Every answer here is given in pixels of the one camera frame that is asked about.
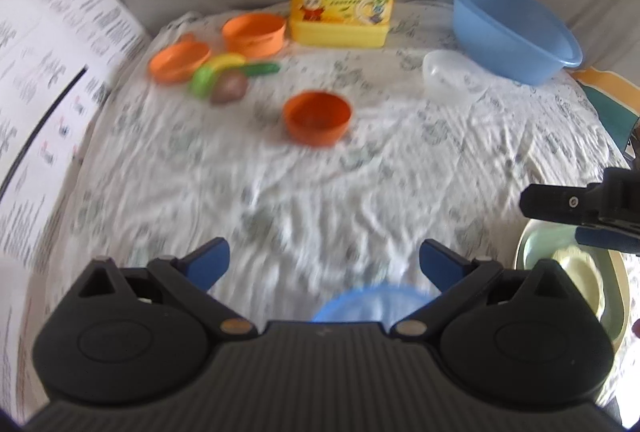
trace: bed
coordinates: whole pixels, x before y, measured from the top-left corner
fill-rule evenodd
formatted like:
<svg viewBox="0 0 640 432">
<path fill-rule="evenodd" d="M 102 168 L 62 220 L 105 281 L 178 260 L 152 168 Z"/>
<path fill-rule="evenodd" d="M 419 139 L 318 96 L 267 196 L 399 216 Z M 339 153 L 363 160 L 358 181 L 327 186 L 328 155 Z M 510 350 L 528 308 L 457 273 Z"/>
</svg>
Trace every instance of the bed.
<svg viewBox="0 0 640 432">
<path fill-rule="evenodd" d="M 382 50 L 289 44 L 282 72 L 255 79 L 236 104 L 212 107 L 150 81 L 153 53 L 186 32 L 217 44 L 231 16 L 172 22 L 111 94 L 49 257 L 47 307 L 92 256 L 143 266 L 216 236 L 232 256 L 211 294 L 258 326 L 309 319 L 337 294 L 377 283 L 436 294 L 418 268 L 425 238 L 511 266 L 527 222 L 518 210 L 524 187 L 583 186 L 604 167 L 626 167 L 564 72 L 532 88 L 479 70 L 478 102 L 431 102 L 422 58 L 457 49 L 450 6 L 434 2 L 398 4 Z M 306 88 L 334 90 L 354 107 L 335 148 L 286 135 L 280 109 Z M 637 319 L 640 267 L 627 258 L 626 268 Z M 639 354 L 628 334 L 602 402 Z"/>
</svg>

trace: orange cup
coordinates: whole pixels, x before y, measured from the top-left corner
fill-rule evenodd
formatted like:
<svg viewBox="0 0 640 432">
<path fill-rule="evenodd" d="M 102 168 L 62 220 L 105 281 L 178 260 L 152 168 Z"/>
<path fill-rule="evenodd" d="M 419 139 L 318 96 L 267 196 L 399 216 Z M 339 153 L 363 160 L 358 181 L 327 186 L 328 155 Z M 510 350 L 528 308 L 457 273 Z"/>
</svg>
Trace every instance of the orange cup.
<svg viewBox="0 0 640 432">
<path fill-rule="evenodd" d="M 226 50 L 247 58 L 273 56 L 284 45 L 287 21 L 278 15 L 247 13 L 232 18 L 222 27 Z"/>
<path fill-rule="evenodd" d="M 308 90 L 290 98 L 282 108 L 293 139 L 312 147 L 335 145 L 351 120 L 348 101 L 323 90 Z"/>
<path fill-rule="evenodd" d="M 210 56 L 211 49 L 206 43 L 198 42 L 193 35 L 187 34 L 176 44 L 158 52 L 149 61 L 148 71 L 158 83 L 189 81 Z"/>
</svg>

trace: striped fabric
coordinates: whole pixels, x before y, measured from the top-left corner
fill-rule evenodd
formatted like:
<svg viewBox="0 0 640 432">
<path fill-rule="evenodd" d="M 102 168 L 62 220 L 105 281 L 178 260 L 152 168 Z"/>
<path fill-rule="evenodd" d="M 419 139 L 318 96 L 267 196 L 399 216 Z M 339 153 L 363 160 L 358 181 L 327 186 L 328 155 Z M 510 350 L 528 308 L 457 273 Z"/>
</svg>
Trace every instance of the striped fabric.
<svg viewBox="0 0 640 432">
<path fill-rule="evenodd" d="M 623 151 L 639 118 L 640 89 L 610 70 L 590 67 L 572 74 L 582 85 L 604 128 Z"/>
</svg>

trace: light green bowl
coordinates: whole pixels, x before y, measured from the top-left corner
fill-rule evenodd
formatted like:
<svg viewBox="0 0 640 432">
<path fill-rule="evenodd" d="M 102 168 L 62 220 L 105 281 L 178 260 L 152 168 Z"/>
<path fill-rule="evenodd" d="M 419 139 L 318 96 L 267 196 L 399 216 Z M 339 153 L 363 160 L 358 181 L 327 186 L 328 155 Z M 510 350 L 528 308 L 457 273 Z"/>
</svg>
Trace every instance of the light green bowl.
<svg viewBox="0 0 640 432">
<path fill-rule="evenodd" d="M 629 320 L 629 279 L 622 255 L 617 251 L 583 246 L 575 242 L 576 226 L 531 220 L 518 243 L 515 269 L 532 269 L 541 258 L 551 258 L 557 249 L 571 245 L 587 252 L 596 263 L 604 284 L 605 309 L 600 319 L 618 350 Z"/>
</svg>

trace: white sheet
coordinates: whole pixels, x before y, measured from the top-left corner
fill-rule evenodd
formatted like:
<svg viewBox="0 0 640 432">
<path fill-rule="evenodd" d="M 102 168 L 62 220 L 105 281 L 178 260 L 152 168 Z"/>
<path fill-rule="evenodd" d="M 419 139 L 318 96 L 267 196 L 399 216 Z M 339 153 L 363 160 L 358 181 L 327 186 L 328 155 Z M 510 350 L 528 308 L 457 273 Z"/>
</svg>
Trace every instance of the white sheet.
<svg viewBox="0 0 640 432">
<path fill-rule="evenodd" d="M 212 294 L 259 326 L 309 319 L 363 285 L 434 292 L 418 268 L 423 239 L 511 265 L 526 223 L 524 187 L 582 186 L 606 166 L 625 166 L 564 73 L 531 88 L 482 71 L 487 90 L 471 107 L 430 102 L 421 62 L 428 50 L 456 48 L 448 6 L 397 5 L 383 50 L 291 44 L 279 57 L 283 71 L 255 79 L 238 104 L 213 108 L 147 78 L 154 52 L 186 31 L 217 42 L 230 16 L 169 25 L 111 96 L 50 256 L 49 307 L 92 256 L 142 266 L 218 235 L 232 260 Z M 335 90 L 354 107 L 335 148 L 300 147 L 286 135 L 280 109 L 306 88 Z M 627 266 L 636 300 L 638 267 Z M 638 354 L 630 342 L 603 401 Z"/>
</svg>

